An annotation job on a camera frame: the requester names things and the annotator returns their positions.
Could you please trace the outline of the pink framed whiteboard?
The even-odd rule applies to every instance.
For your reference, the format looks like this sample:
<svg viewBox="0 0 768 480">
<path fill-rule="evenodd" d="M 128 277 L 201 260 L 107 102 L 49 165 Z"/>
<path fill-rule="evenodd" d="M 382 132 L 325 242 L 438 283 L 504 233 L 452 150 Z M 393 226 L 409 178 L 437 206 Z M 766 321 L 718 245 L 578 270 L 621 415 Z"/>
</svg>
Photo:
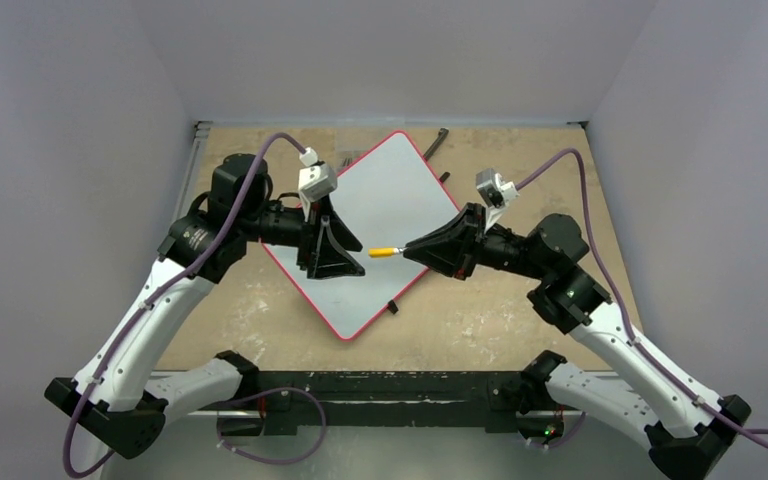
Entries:
<svg viewBox="0 0 768 480">
<path fill-rule="evenodd" d="M 372 259 L 366 250 L 401 247 L 443 226 L 459 208 L 403 131 L 391 133 L 341 172 L 331 199 L 365 249 L 354 256 L 364 276 L 312 280 L 298 268 L 295 250 L 264 249 L 333 333 L 349 341 L 428 271 L 402 257 Z"/>
</svg>

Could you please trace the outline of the yellow marker cap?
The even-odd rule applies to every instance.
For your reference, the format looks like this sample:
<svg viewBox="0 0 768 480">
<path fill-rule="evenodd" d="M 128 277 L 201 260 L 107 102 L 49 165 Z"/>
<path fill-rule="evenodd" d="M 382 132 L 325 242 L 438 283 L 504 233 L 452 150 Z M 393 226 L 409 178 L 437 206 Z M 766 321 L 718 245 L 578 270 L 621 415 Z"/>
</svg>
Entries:
<svg viewBox="0 0 768 480">
<path fill-rule="evenodd" d="M 381 248 L 371 248 L 368 250 L 368 255 L 371 258 L 386 258 L 391 257 L 393 255 L 393 248 L 396 247 L 381 247 Z"/>
</svg>

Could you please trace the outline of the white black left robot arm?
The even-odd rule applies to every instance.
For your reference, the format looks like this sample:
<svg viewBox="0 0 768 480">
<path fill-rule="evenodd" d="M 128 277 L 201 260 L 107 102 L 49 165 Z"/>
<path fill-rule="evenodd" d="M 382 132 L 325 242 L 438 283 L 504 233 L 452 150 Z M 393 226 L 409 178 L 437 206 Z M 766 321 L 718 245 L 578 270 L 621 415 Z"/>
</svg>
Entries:
<svg viewBox="0 0 768 480">
<path fill-rule="evenodd" d="M 310 279 L 360 277 L 362 248 L 334 210 L 338 177 L 313 152 L 301 155 L 288 207 L 273 192 L 267 163 L 233 154 L 215 168 L 209 189 L 175 221 L 149 276 L 123 320 L 96 356 L 72 377 L 51 381 L 46 398 L 113 454 L 132 459 L 163 428 L 204 407 L 244 409 L 260 391 L 255 364 L 233 351 L 163 380 L 151 375 L 183 322 L 241 260 L 251 243 L 293 248 Z"/>
</svg>

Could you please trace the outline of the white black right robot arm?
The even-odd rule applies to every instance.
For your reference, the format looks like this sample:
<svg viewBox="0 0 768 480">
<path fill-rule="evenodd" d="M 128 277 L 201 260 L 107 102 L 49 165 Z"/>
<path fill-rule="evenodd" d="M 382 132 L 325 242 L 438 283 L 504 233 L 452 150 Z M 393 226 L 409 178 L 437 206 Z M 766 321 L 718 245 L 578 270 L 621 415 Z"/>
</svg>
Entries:
<svg viewBox="0 0 768 480">
<path fill-rule="evenodd" d="M 667 478 L 706 478 L 734 443 L 729 425 L 742 426 L 750 416 L 748 403 L 698 381 L 686 395 L 671 382 L 691 377 L 627 327 L 619 303 L 579 265 L 589 247 L 572 217 L 548 215 L 527 235 L 487 227 L 487 217 L 483 206 L 469 203 L 444 226 L 408 242 L 402 254 L 458 280 L 478 265 L 537 280 L 527 298 L 538 316 L 595 353 L 628 387 L 546 350 L 521 373 L 524 404 L 553 401 L 581 410 L 641 446 Z"/>
</svg>

